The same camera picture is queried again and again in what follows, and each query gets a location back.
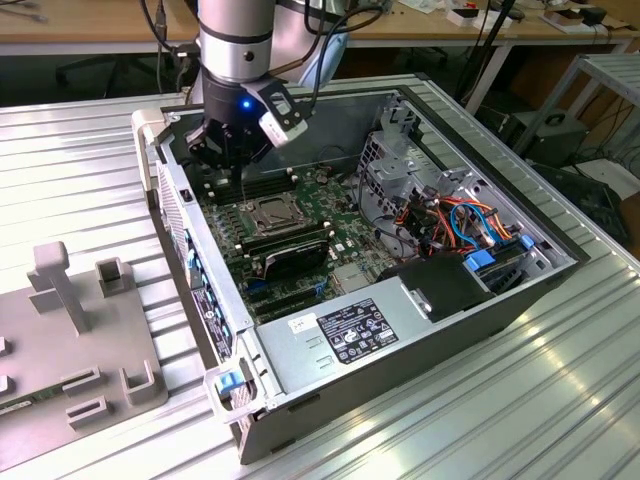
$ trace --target sticker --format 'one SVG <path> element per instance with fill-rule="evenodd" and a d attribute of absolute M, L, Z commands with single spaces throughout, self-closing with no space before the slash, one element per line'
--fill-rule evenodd
<path fill-rule="evenodd" d="M 309 330 L 310 328 L 317 327 L 318 324 L 316 322 L 315 313 L 307 313 L 306 315 L 302 315 L 301 317 L 293 318 L 289 320 L 289 328 L 293 332 L 294 335 L 299 334 L 300 332 L 304 332 L 305 330 Z"/>
<path fill-rule="evenodd" d="M 251 402 L 251 391 L 246 385 L 243 385 L 242 387 L 234 388 L 233 390 L 231 390 L 229 392 L 229 397 L 233 409 L 238 409 Z M 238 420 L 238 426 L 240 427 L 240 430 L 242 430 L 242 432 L 248 432 L 249 428 L 251 428 L 251 420 L 249 420 L 249 415 Z"/>
<path fill-rule="evenodd" d="M 203 323 L 207 327 L 207 331 L 214 347 L 218 353 L 218 356 L 224 361 L 231 358 L 231 345 L 233 339 L 229 335 L 226 325 L 224 325 L 224 317 L 222 312 L 215 305 L 215 302 L 211 302 L 212 299 L 210 292 L 204 288 L 193 290 L 191 292 L 193 300 L 196 304 L 198 312 L 202 316 Z"/>
<path fill-rule="evenodd" d="M 5 413 L 10 413 L 10 412 L 14 412 L 16 410 L 20 410 L 21 408 L 24 407 L 30 407 L 31 405 L 33 405 L 33 402 L 31 402 L 30 400 L 25 400 L 24 402 L 18 402 L 18 403 L 14 403 L 13 405 L 3 408 L 2 410 L 0 410 L 0 415 L 4 415 Z"/>
<path fill-rule="evenodd" d="M 340 363 L 349 364 L 398 341 L 373 299 L 317 319 Z"/>

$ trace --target open computer chassis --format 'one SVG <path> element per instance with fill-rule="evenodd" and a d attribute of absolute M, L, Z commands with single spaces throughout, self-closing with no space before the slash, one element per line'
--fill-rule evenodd
<path fill-rule="evenodd" d="M 158 186 L 148 168 L 143 183 L 205 387 L 245 464 L 502 331 L 588 260 L 405 87 L 322 95 L 306 138 L 240 189 L 187 168 L 200 107 L 135 118 L 153 126 Z"/>

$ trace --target power supply label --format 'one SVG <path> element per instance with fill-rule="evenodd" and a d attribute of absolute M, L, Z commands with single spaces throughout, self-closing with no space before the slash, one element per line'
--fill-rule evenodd
<path fill-rule="evenodd" d="M 318 318 L 340 363 L 349 364 L 398 341 L 373 299 Z"/>

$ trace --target aluminum slotted table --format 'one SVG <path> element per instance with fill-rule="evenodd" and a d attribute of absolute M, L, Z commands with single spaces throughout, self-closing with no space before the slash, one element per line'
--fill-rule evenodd
<path fill-rule="evenodd" d="M 327 88 L 398 84 L 438 111 L 591 263 L 503 333 L 248 466 L 201 386 L 202 363 L 136 166 L 131 113 L 182 99 L 0 110 L 0 286 L 20 288 L 30 245 L 49 238 L 66 242 L 74 268 L 116 255 L 131 262 L 170 392 L 164 406 L 3 480 L 638 477 L 640 264 L 433 83 L 407 75 Z M 455 166 L 446 142 L 422 140 Z"/>

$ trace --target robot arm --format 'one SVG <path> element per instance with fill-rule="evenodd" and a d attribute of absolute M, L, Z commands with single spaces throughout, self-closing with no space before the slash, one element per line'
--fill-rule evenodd
<path fill-rule="evenodd" d="M 206 119 L 249 128 L 259 124 L 276 147 L 297 138 L 306 130 L 309 105 L 295 103 L 276 76 L 313 86 L 321 35 L 306 26 L 323 33 L 344 13 L 344 0 L 201 0 Z M 321 83 L 335 72 L 345 37 L 325 39 L 330 53 L 323 59 Z"/>
<path fill-rule="evenodd" d="M 377 20 L 381 4 L 390 0 L 200 0 L 201 71 L 192 99 L 204 105 L 204 119 L 185 136 L 190 154 L 238 180 L 246 164 L 299 137 L 347 34 Z M 364 11 L 376 14 L 346 26 Z M 294 101 L 283 80 L 312 88 L 310 101 Z"/>

